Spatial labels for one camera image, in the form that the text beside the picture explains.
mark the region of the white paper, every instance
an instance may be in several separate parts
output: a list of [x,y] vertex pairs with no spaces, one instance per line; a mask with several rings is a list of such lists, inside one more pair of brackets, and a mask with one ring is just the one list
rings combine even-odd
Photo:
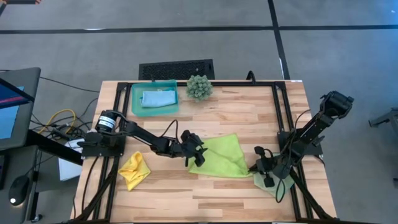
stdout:
[[[76,152],[81,153],[82,148],[79,147],[77,144],[78,142],[85,141],[84,139],[76,139],[72,141],[68,141],[65,143],[66,147],[72,148]],[[77,177],[81,173],[81,166],[74,164],[72,162],[68,162],[66,160],[58,158],[58,163],[59,163],[59,170],[60,170],[60,180],[61,181],[66,181],[69,179],[72,179],[74,177]]]

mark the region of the yellow cable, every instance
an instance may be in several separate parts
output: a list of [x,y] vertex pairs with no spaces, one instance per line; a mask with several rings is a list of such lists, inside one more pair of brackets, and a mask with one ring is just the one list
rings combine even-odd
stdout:
[[71,110],[71,109],[63,109],[63,110],[60,110],[60,111],[56,112],[53,116],[51,116],[51,118],[49,119],[49,121],[47,122],[47,124],[38,132],[38,134],[41,134],[41,133],[49,126],[49,124],[51,124],[51,121],[52,121],[56,116],[58,116],[58,114],[63,113],[63,112],[66,112],[66,111],[69,111],[69,112],[71,112],[71,113],[73,114],[73,121],[72,121],[70,127],[69,127],[69,128],[67,129],[67,131],[66,131],[66,133],[68,133],[68,132],[71,130],[72,126],[75,124],[75,121],[76,121],[76,113],[75,113],[73,110]]

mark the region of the computer mouse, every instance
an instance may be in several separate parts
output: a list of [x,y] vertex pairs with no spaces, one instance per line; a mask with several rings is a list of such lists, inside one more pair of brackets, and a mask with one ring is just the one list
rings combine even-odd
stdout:
[[17,177],[8,191],[8,199],[11,205],[17,206],[24,202],[29,186],[29,178],[26,175]]

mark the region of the floor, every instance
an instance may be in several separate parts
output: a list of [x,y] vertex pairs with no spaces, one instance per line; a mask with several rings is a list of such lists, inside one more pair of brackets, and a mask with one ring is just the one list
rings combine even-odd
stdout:
[[[195,26],[262,28],[0,34],[0,68],[40,67],[43,77],[99,90],[103,80],[137,79],[140,63],[212,58],[217,79],[242,79],[252,70],[257,79],[290,76],[303,80],[313,114],[319,110],[319,97],[338,90],[355,98],[355,102],[347,118],[325,130],[322,143],[337,214],[342,220],[398,223],[398,190],[392,181],[398,177],[398,139],[388,124],[379,128],[368,125],[369,119],[397,106],[398,27],[389,25],[398,24],[398,2],[278,0],[274,4],[283,52],[277,48],[274,31],[265,28],[273,25],[266,0],[118,0],[112,4],[105,0],[44,0],[38,6],[9,5],[0,17],[0,33]],[[379,27],[283,29],[370,25]],[[96,93],[41,80],[34,114],[41,122],[64,108],[82,114],[96,97]],[[95,103],[83,119],[90,121],[94,109]],[[66,187],[42,195],[38,211],[45,217],[40,223],[68,219],[76,183],[72,180]],[[54,195],[61,195],[56,206],[49,203]]]

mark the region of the wooden table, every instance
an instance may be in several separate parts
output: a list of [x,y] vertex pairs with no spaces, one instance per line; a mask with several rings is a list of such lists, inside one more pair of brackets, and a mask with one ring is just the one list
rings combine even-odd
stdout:
[[[103,82],[95,111],[94,124],[103,110],[113,108],[116,81]],[[302,82],[286,81],[287,93],[293,119],[308,109]],[[254,146],[262,146],[279,152],[276,133],[279,131],[272,90],[268,86],[226,86],[214,87],[212,96],[201,103],[189,99],[185,87],[178,88],[180,111],[170,116],[139,118],[131,111],[127,118],[137,122],[144,129],[161,135],[173,119],[178,119],[179,134],[189,129],[202,139],[236,133],[248,166],[259,158]],[[279,93],[280,104],[283,104]],[[284,107],[282,116],[285,127],[287,118]],[[302,127],[311,118],[303,115],[298,122]],[[174,136],[171,127],[166,136]],[[227,179],[190,174],[184,166],[185,158],[171,159],[155,155],[148,146],[133,138],[127,138],[124,155],[119,167],[136,151],[142,152],[152,171],[131,192],[127,191],[124,179],[118,175],[114,193],[111,222],[271,222],[294,221],[290,191],[281,203],[269,193],[253,184],[252,177]],[[99,158],[91,174],[85,198],[85,206],[97,191],[103,158]],[[77,215],[81,212],[81,200],[88,171],[93,158],[84,161],[78,184],[75,204]],[[331,216],[336,216],[325,168],[313,156],[305,156],[303,168],[309,191]],[[302,194],[297,189],[302,217],[305,207]],[[105,192],[99,217],[104,217]]]

